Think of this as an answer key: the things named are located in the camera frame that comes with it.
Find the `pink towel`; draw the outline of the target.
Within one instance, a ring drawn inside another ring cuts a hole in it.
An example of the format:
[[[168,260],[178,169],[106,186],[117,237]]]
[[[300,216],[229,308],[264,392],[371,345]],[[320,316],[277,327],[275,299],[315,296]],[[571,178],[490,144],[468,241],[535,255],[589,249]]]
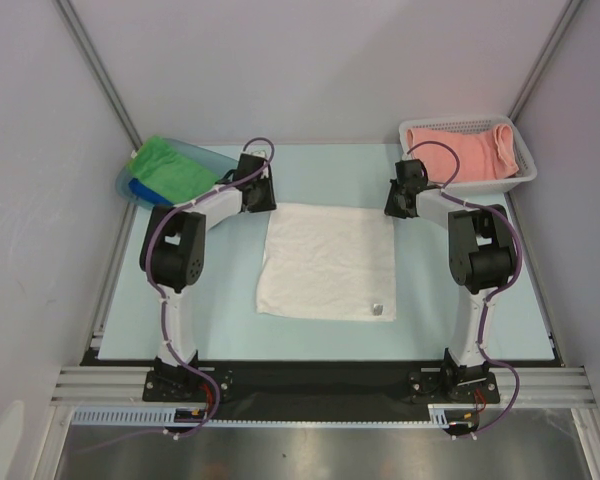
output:
[[[408,149],[420,160],[431,181],[439,184],[503,180],[518,173],[514,132],[506,123],[475,134],[408,128]]]

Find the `white towel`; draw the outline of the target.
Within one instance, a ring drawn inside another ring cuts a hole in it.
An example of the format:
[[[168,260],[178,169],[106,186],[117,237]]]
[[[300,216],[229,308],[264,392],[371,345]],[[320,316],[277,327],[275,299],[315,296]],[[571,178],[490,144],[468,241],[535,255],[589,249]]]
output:
[[[395,321],[393,221],[378,209],[280,204],[269,217],[256,310],[295,319]]]

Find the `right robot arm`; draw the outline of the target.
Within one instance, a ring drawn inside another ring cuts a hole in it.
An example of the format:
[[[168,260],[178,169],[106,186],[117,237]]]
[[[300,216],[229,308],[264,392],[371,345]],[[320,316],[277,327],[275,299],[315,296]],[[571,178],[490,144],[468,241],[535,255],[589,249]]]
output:
[[[456,324],[431,395],[467,402],[475,390],[493,382],[487,355],[488,329],[497,297],[521,271],[519,238],[500,205],[462,201],[429,182],[419,160],[395,164],[396,177],[384,213],[397,219],[420,218],[445,229],[448,266],[459,286]]]

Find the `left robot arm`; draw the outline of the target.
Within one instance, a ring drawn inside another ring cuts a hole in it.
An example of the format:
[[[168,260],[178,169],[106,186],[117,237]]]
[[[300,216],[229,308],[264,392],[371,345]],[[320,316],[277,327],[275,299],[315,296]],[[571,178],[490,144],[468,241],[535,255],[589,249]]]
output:
[[[158,293],[161,343],[145,380],[145,401],[191,401],[211,386],[198,367],[191,288],[203,273],[210,229],[242,213],[276,209],[272,159],[271,153],[244,150],[237,166],[208,191],[181,205],[153,208],[140,268]]]

